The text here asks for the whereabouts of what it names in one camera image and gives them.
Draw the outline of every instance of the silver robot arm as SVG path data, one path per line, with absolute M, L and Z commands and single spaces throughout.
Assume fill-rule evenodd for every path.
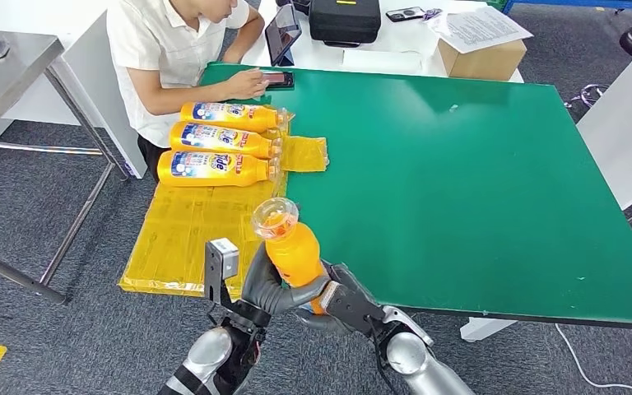
M 393 306 L 378 306 L 361 292 L 332 281 L 321 298 L 326 313 L 371 338 L 380 366 L 390 367 L 414 395 L 474 395 L 447 365 L 435 358 L 432 339 Z
M 239 299 L 232 302 L 225 280 L 238 272 L 239 250 L 228 239 L 205 246 L 205 296 L 222 307 L 219 322 L 203 333 L 159 395 L 230 395 L 238 392 L 260 359 L 271 315 Z

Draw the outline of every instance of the black bag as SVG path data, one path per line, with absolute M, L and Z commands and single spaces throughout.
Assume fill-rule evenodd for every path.
M 381 27 L 379 0 L 311 0 L 309 26 L 313 40 L 374 42 Z

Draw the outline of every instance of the yellow plastic bag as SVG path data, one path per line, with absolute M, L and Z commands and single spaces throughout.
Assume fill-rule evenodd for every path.
M 288 136 L 281 129 L 281 165 L 290 171 L 324 171 L 328 164 L 325 138 Z M 249 187 L 177 188 L 159 185 L 146 213 L 127 267 L 119 281 L 123 290 L 167 295 L 202 296 L 204 247 L 226 237 L 239 248 L 239 274 L 227 280 L 232 299 L 240 297 L 250 261 L 261 240 L 251 215 L 265 200 L 285 196 L 287 172 L 275 183 Z

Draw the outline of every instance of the cable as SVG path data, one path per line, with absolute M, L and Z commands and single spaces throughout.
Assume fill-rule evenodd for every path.
M 386 383 L 386 385 L 388 385 L 388 389 L 390 389 L 394 395 L 398 395 L 398 391 L 396 391 L 396 389 L 393 387 L 391 382 L 388 381 L 388 377 L 386 377 L 386 374 L 383 373 L 383 366 L 381 365 L 381 356 L 379 355 L 379 340 L 377 339 L 377 332 L 374 330 L 374 323 L 372 323 L 372 317 L 368 315 L 367 321 L 369 322 L 369 325 L 372 327 L 372 338 L 374 339 L 374 355 L 377 358 L 377 371 L 379 372 L 379 375 L 382 376 L 382 379 Z
M 626 384 L 597 384 L 597 383 L 594 383 L 591 379 L 588 379 L 588 376 L 586 376 L 585 372 L 583 372 L 583 366 L 580 365 L 580 362 L 578 361 L 578 356 L 575 355 L 575 351 L 573 350 L 573 346 L 570 345 L 570 342 L 568 341 L 568 338 L 565 336 L 563 331 L 560 330 L 560 327 L 558 326 L 557 323 L 554 324 L 554 325 L 556 326 L 556 330 L 558 331 L 560 336 L 563 337 L 565 345 L 568 346 L 568 350 L 570 350 L 570 354 L 573 356 L 573 360 L 575 361 L 575 364 L 578 366 L 578 371 L 580 372 L 580 375 L 583 376 L 583 379 L 585 379 L 585 381 L 587 381 L 588 384 L 590 384 L 590 385 L 592 385 L 593 387 L 596 387 L 596 388 L 626 388 L 626 389 L 631 389 L 632 390 L 632 387 L 630 385 L 626 385 Z

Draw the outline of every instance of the yellow bottle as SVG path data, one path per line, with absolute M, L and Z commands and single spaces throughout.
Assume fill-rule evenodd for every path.
M 180 109 L 180 119 L 256 133 L 283 127 L 289 121 L 284 109 L 224 103 L 185 103 Z
M 175 151 L 226 152 L 269 159 L 281 152 L 281 139 L 268 140 L 253 132 L 177 122 L 170 129 L 170 148 Z
M 273 181 L 277 159 L 250 155 L 167 151 L 159 158 L 159 182 L 174 187 L 246 187 L 264 179 Z
M 328 276 L 320 258 L 320 246 L 311 229 L 299 222 L 299 209 L 294 202 L 273 197 L 253 212 L 253 229 L 265 239 L 267 256 L 290 286 L 309 284 L 319 276 Z M 318 299 L 311 310 L 324 314 Z

